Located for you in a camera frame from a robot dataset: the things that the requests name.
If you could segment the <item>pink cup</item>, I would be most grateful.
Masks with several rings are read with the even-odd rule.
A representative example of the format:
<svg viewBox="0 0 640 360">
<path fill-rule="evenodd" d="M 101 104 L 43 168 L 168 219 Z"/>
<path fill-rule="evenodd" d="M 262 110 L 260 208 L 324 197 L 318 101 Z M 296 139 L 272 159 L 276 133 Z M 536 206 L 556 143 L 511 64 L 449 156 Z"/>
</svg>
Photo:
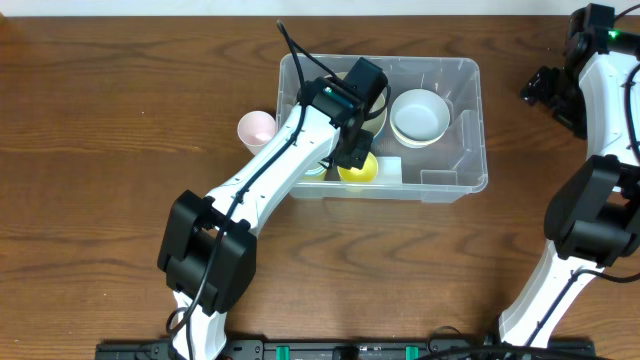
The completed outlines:
<svg viewBox="0 0 640 360">
<path fill-rule="evenodd" d="M 275 136 L 275 119 L 264 111 L 251 111 L 238 122 L 237 135 L 245 147 L 257 155 Z"/>
</svg>

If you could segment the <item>large cream bowl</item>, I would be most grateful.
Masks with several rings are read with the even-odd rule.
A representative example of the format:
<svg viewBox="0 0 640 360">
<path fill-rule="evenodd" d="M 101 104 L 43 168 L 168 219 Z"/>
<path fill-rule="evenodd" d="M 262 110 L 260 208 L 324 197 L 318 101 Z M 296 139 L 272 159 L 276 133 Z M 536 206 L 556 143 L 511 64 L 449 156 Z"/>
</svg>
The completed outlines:
<svg viewBox="0 0 640 360">
<path fill-rule="evenodd" d="M 348 122 L 349 114 L 353 113 L 356 119 L 362 120 L 361 130 L 371 133 L 373 139 L 376 139 L 386 121 L 389 95 L 379 95 L 371 106 L 365 105 L 364 100 L 359 98 L 358 91 L 344 82 L 346 75 L 347 72 L 342 72 L 336 78 L 327 75 L 318 79 L 320 92 L 337 105 L 337 109 L 328 113 L 330 125 L 340 129 Z"/>
</svg>

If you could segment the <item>yellow cup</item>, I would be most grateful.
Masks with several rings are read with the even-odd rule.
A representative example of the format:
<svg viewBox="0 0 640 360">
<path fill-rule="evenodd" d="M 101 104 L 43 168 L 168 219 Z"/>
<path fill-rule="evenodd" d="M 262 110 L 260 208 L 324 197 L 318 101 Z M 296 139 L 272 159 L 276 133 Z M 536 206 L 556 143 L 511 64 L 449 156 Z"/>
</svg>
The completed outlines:
<svg viewBox="0 0 640 360">
<path fill-rule="evenodd" d="M 376 157 L 369 152 L 361 169 L 352 167 L 346 169 L 337 168 L 339 177 L 342 181 L 351 183 L 368 183 L 372 182 L 378 175 L 379 165 Z"/>
</svg>

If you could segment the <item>cream cup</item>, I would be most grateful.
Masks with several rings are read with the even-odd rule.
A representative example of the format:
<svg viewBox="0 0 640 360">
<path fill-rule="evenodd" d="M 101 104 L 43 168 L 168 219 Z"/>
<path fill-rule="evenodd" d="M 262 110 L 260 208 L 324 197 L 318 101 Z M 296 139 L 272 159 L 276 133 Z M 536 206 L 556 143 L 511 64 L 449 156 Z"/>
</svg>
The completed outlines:
<svg viewBox="0 0 640 360">
<path fill-rule="evenodd" d="M 325 179 L 327 168 L 322 163 L 316 163 L 306 170 L 303 178 L 311 180 L 323 181 Z"/>
</svg>

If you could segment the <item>small grey bowl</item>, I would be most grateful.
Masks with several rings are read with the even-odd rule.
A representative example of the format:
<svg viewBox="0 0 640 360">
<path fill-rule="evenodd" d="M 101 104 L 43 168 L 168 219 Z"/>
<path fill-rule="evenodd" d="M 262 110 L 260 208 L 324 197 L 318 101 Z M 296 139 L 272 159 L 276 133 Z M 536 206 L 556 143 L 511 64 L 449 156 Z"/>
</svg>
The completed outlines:
<svg viewBox="0 0 640 360">
<path fill-rule="evenodd" d="M 447 103 L 435 92 L 412 89 L 392 103 L 390 125 L 399 142 L 410 148 L 421 148 L 444 135 L 450 116 Z"/>
</svg>

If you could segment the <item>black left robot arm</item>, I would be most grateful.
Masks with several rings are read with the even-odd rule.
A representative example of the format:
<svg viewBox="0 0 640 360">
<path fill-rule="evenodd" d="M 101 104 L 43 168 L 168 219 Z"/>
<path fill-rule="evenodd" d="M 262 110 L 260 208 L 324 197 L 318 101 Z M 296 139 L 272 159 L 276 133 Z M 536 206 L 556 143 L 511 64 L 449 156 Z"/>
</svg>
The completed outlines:
<svg viewBox="0 0 640 360">
<path fill-rule="evenodd" d="M 373 135 L 362 125 L 388 89 L 384 78 L 306 82 L 285 123 L 247 165 L 203 197 L 186 190 L 175 200 L 157 266 L 178 305 L 169 332 L 181 358 L 222 352 L 226 314 L 253 280 L 267 220 L 312 165 L 363 166 Z"/>
</svg>

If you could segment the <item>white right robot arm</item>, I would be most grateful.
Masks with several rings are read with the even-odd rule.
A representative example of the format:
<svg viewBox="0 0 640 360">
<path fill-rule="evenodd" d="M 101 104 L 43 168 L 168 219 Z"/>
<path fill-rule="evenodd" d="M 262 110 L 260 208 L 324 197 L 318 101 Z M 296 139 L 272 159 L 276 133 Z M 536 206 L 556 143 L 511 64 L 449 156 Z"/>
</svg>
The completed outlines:
<svg viewBox="0 0 640 360">
<path fill-rule="evenodd" d="M 515 302 L 499 317 L 499 340 L 547 347 L 588 283 L 639 248 L 639 37 L 596 28 L 578 75 L 588 158 L 552 198 L 546 246 Z"/>
</svg>

